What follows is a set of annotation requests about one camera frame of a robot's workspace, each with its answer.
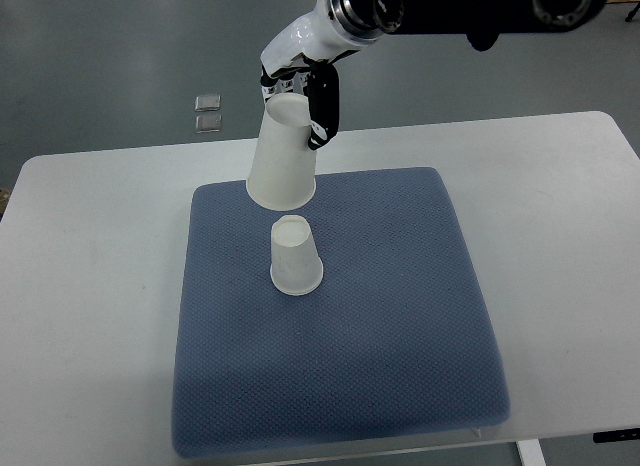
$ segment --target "blue mesh pad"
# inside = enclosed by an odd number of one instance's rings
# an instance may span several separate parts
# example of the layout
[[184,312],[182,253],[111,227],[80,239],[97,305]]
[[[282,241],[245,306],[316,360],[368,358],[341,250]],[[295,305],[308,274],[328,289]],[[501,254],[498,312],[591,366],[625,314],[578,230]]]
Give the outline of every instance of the blue mesh pad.
[[324,263],[307,296],[269,277],[271,225],[244,181],[194,194],[176,350],[183,457],[494,425],[500,354],[431,168],[317,177],[295,211]]

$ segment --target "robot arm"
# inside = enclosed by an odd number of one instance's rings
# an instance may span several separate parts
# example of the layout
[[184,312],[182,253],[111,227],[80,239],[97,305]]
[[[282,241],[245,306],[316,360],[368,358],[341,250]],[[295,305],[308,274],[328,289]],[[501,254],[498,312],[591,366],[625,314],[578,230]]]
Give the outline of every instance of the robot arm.
[[336,135],[338,74],[333,63],[375,43],[384,34],[466,34],[485,51],[502,33],[564,32],[596,16],[606,0],[317,0],[313,11],[287,26],[265,48],[265,101],[291,89],[301,75],[309,97],[317,149]]

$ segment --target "white paper cup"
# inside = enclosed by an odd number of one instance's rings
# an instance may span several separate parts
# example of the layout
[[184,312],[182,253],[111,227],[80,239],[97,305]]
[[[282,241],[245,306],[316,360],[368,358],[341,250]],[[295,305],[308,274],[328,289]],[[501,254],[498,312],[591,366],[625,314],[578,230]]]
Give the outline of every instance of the white paper cup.
[[316,191],[316,152],[309,149],[309,100],[295,93],[273,96],[265,105],[247,192],[260,206],[290,211]]
[[311,227],[302,216],[287,215],[271,226],[271,280],[291,296],[316,289],[324,268],[318,257]]

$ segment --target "held paper cup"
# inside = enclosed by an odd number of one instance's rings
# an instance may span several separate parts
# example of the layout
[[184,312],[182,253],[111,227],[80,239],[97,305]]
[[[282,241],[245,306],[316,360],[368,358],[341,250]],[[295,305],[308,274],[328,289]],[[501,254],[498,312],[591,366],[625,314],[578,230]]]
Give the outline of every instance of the held paper cup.
[[318,257],[311,227],[302,216],[287,215],[271,227],[271,280],[291,296],[316,289],[324,268]]
[[313,197],[316,152],[307,146],[310,136],[305,96],[281,93],[267,102],[247,179],[251,199],[273,211],[290,211]]

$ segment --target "white table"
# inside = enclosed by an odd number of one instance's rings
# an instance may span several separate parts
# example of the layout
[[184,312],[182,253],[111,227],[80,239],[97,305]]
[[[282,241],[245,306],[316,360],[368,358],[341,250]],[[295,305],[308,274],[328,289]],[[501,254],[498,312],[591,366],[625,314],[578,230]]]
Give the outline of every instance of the white table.
[[[170,412],[193,191],[255,140],[38,157],[0,223],[0,464],[177,465]],[[640,162],[602,113],[345,132],[318,173],[433,166],[504,360],[482,430],[229,457],[286,461],[640,423]]]

